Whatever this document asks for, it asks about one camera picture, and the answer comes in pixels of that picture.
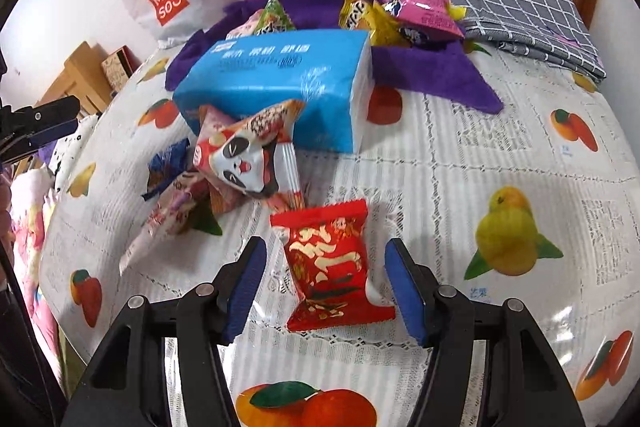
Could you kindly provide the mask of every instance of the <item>wooden headboard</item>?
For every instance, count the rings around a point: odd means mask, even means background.
[[[53,102],[74,95],[80,101],[81,115],[104,112],[111,103],[111,86],[104,76],[98,53],[86,42],[80,44],[65,60],[65,68],[53,81],[44,96],[35,105]],[[21,160],[14,170],[14,177],[31,167],[39,167],[37,158]]]

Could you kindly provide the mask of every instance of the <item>tissue pack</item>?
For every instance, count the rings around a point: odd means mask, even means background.
[[[296,147],[357,153],[372,90],[366,31],[299,30],[216,42],[180,83],[174,102],[198,134],[204,104],[242,120],[303,100]]]

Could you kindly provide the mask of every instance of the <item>hand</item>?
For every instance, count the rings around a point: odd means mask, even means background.
[[[9,215],[9,205],[11,204],[11,189],[0,176],[0,241],[4,251],[9,255],[9,261],[14,263],[14,249],[11,248],[11,216]],[[4,271],[0,268],[0,289],[4,286]]]

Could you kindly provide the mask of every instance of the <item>blue gripper pad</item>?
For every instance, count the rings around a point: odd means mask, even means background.
[[[411,276],[408,267],[398,248],[404,248],[399,239],[391,239],[385,247],[385,270],[396,296],[396,303],[404,325],[421,346],[427,344],[428,328],[426,321],[426,304]]]
[[[242,333],[246,318],[254,303],[255,293],[260,286],[262,274],[267,266],[267,245],[261,237],[252,237],[249,240],[237,263],[243,261],[242,258],[246,254],[250,256],[249,261],[239,275],[228,302],[228,321],[222,331],[222,339],[227,343],[233,342],[233,339]]]

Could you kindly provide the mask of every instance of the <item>gray checkered cloth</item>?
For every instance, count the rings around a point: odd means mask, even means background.
[[[450,0],[466,7],[466,38],[586,74],[606,74],[572,0]]]

